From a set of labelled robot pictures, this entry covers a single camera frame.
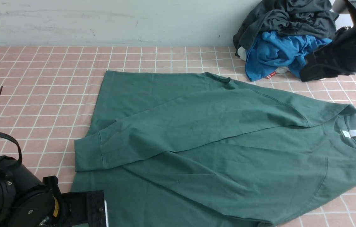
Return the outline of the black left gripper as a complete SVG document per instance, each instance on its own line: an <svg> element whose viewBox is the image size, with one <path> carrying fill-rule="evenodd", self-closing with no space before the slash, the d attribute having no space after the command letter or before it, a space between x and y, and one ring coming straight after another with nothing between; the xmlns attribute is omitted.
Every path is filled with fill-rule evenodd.
<svg viewBox="0 0 356 227"><path fill-rule="evenodd" d="M49 188L53 201L51 211L41 221L42 227L108 226L103 190L61 193L56 176L44 177L43 184Z"/></svg>

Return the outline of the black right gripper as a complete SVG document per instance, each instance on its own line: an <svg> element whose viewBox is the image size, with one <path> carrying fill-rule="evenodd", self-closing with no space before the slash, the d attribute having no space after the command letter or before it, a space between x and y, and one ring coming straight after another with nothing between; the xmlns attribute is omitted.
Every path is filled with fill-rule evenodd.
<svg viewBox="0 0 356 227"><path fill-rule="evenodd" d="M331 43L321 46L304 57L300 70L302 82L332 79L356 74L356 25L336 32Z"/></svg>

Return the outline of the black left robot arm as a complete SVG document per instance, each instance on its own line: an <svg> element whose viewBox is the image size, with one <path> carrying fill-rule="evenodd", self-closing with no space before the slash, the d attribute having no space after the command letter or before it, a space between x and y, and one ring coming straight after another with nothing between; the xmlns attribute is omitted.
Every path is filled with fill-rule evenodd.
<svg viewBox="0 0 356 227"><path fill-rule="evenodd" d="M0 227L107 227L102 190L62 193L57 176L38 179L15 158L0 157Z"/></svg>

